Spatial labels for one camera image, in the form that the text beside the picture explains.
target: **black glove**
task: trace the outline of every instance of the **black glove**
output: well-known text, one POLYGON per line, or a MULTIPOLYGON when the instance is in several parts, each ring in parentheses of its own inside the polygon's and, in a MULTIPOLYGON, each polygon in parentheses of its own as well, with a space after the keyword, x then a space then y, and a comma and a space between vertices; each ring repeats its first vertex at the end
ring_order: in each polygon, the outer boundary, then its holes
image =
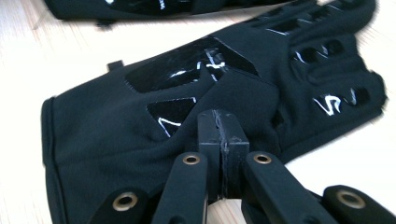
POLYGON ((86 223, 118 189, 161 193, 208 109, 236 115, 250 150, 283 162, 379 116, 384 84, 353 35, 374 10, 375 0, 293 2, 49 99, 53 222, 86 223))
POLYGON ((224 7, 257 7, 292 0, 44 0, 52 14, 60 20, 142 20, 162 17, 203 14, 224 7))

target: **black fabric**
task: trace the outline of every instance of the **black fabric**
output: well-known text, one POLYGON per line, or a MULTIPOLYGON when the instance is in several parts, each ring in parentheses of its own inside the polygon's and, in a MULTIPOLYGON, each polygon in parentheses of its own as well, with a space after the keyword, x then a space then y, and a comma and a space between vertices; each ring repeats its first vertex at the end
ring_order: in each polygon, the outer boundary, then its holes
POLYGON ((146 20, 216 12, 224 7, 256 7, 291 0, 44 0, 60 20, 146 20))
POLYGON ((53 222, 86 223, 118 189, 158 195, 174 158, 196 150, 197 115, 208 109, 233 113, 250 150, 283 162, 379 116, 384 84, 353 35, 374 10, 375 0, 290 3, 49 99, 53 222))
POLYGON ((116 61, 114 63, 108 63, 107 64, 107 69, 108 69, 109 72, 111 72, 111 71, 114 71, 116 69, 122 68, 123 66, 124 65, 123 65, 122 61, 116 61))

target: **metal grommet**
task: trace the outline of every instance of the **metal grommet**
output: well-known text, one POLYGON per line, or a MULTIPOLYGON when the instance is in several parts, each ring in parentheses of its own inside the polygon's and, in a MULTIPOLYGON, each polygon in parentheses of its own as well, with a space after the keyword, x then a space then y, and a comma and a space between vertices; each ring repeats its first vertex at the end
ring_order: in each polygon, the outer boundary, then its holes
POLYGON ((196 163, 200 162, 200 160, 201 159, 195 155, 189 155, 183 158, 183 162, 188 165, 195 165, 196 163))
POLYGON ((341 189, 337 191, 336 196, 338 201, 351 208, 362 209, 366 206, 363 198, 354 192, 341 189))
POLYGON ((125 192, 119 195, 114 202, 113 208, 116 211, 124 212, 133 208, 137 204, 137 196, 132 192, 125 192))
POLYGON ((254 156, 254 161, 261 163, 261 164, 268 164, 271 163, 272 159, 269 156, 263 154, 257 154, 254 156))

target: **glossy black plastic panel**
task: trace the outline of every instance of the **glossy black plastic panel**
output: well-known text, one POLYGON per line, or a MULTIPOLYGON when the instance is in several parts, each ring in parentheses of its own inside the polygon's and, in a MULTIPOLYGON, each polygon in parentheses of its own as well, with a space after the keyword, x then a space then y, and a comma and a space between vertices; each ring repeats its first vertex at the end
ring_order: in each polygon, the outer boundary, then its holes
POLYGON ((192 97, 152 103, 148 105, 147 109, 166 135, 170 137, 178 130, 195 104, 196 99, 192 97))
POLYGON ((191 11, 190 0, 106 0, 118 11, 150 16, 167 16, 191 11))
POLYGON ((215 81, 221 79, 230 67, 258 75, 253 63, 209 36, 166 52, 125 78, 136 91, 160 91, 197 82, 203 67, 215 81))

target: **beige table surface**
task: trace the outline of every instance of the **beige table surface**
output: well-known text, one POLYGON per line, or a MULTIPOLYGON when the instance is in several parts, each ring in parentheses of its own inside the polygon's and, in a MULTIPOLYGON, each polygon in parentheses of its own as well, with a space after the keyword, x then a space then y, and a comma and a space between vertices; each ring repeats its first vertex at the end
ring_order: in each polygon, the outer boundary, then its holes
MULTIPOLYGON (((269 9, 124 21, 102 31, 91 21, 57 21, 40 0, 0 0, 0 223, 51 223, 39 123, 45 99, 104 74, 107 63, 134 63, 269 9)), ((375 19, 357 35, 368 68, 385 79, 389 101, 384 115, 287 165, 315 193, 332 185, 348 185, 393 213, 395 22, 396 0, 378 0, 375 19)), ((207 223, 244 223, 239 206, 239 201, 209 206, 207 223)))

